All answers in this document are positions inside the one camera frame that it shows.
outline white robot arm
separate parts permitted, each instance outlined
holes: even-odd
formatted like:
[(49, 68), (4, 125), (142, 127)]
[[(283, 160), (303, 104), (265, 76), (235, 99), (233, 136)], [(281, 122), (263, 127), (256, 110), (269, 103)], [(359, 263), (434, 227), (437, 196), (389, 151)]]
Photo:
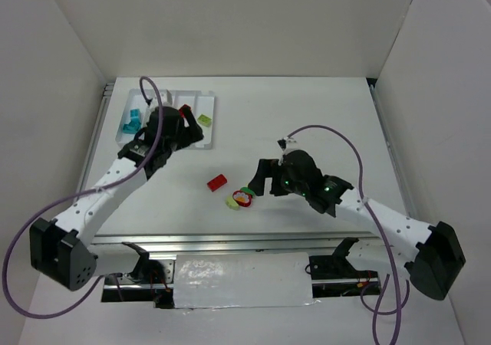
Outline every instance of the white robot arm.
[[(428, 297), (443, 300), (465, 264), (455, 231), (440, 222), (433, 226), (411, 219), (372, 199), (337, 176), (323, 175), (314, 160), (292, 139), (279, 140), (281, 159), (261, 159), (248, 187), (258, 196), (264, 194), (265, 179), (272, 178), (270, 194), (303, 197), (319, 213), (352, 222), (381, 237), (381, 231), (367, 204), (377, 216), (392, 250), (397, 274), (410, 280)], [(345, 259), (356, 271), (392, 272), (383, 246), (363, 245), (356, 238), (346, 238), (333, 256)]]

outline plastic tray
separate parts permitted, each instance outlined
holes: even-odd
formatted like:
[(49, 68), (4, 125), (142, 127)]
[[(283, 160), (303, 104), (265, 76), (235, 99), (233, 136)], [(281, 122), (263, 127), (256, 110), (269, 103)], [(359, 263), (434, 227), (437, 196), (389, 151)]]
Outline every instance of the plastic tray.
[[(191, 107), (191, 111), (196, 119), (199, 115), (205, 114), (207, 117), (212, 119), (212, 125), (210, 127), (201, 126), (203, 129), (203, 140), (192, 144), (187, 147), (187, 150), (210, 150), (213, 145), (213, 123), (215, 118), (213, 116), (213, 111), (215, 108), (215, 95), (213, 92), (203, 93), (199, 90), (170, 90), (173, 98), (173, 106), (179, 109), (182, 105), (186, 104)], [(147, 90), (147, 96), (153, 97), (155, 93), (152, 90)], [(166, 100), (166, 90), (160, 89), (160, 96), (162, 101)], [(130, 122), (130, 110), (139, 109), (141, 121), (146, 117), (147, 111), (150, 108), (143, 99), (140, 89), (130, 90), (128, 99), (126, 101), (126, 106), (124, 108), (123, 114), (121, 115), (120, 125), (116, 132), (116, 142), (119, 147), (123, 147), (126, 143), (133, 139), (133, 134), (123, 133), (123, 125)]]

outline red block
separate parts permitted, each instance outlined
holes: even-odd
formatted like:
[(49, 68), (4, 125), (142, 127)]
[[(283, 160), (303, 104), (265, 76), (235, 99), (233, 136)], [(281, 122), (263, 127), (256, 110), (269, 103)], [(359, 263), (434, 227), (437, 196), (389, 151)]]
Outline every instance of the red block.
[(219, 187), (224, 186), (227, 183), (227, 179), (223, 174), (218, 175), (215, 179), (207, 182), (209, 190), (215, 192)]
[(181, 114), (181, 117), (184, 117), (184, 113), (183, 113), (183, 108), (187, 107), (189, 109), (189, 111), (191, 111), (191, 106), (190, 105), (182, 105), (181, 108), (179, 109), (179, 113)]

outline green lego brick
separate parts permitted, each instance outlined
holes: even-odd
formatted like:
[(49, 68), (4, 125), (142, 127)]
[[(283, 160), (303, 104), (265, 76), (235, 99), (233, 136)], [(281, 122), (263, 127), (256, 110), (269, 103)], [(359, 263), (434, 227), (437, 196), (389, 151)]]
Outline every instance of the green lego brick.
[(205, 115), (203, 113), (201, 115), (199, 115), (197, 121), (198, 121), (198, 124), (201, 124), (207, 128), (210, 128), (212, 126), (211, 118), (207, 117), (207, 115)]
[(244, 187), (243, 187), (243, 188), (241, 188), (240, 190), (241, 190), (242, 192), (245, 192), (245, 193), (247, 193), (247, 194), (250, 194), (252, 197), (255, 197), (255, 193), (254, 193), (254, 192), (253, 192), (251, 189), (247, 188), (246, 186), (244, 186)]
[(227, 207), (229, 207), (230, 209), (233, 209), (234, 211), (238, 211), (240, 209), (239, 204), (236, 201), (234, 201), (234, 199), (231, 195), (229, 195), (226, 198), (225, 204), (227, 205)]

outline yellow object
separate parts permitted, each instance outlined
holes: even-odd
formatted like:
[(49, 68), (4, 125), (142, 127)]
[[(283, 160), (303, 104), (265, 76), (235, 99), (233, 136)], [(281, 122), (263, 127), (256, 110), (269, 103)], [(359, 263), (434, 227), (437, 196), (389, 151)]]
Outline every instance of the yellow object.
[(233, 197), (231, 195), (229, 195), (226, 198), (225, 204), (227, 205), (227, 207), (229, 207), (230, 209), (233, 209), (235, 211), (238, 211), (240, 209), (240, 206), (237, 204), (236, 201), (233, 200)]

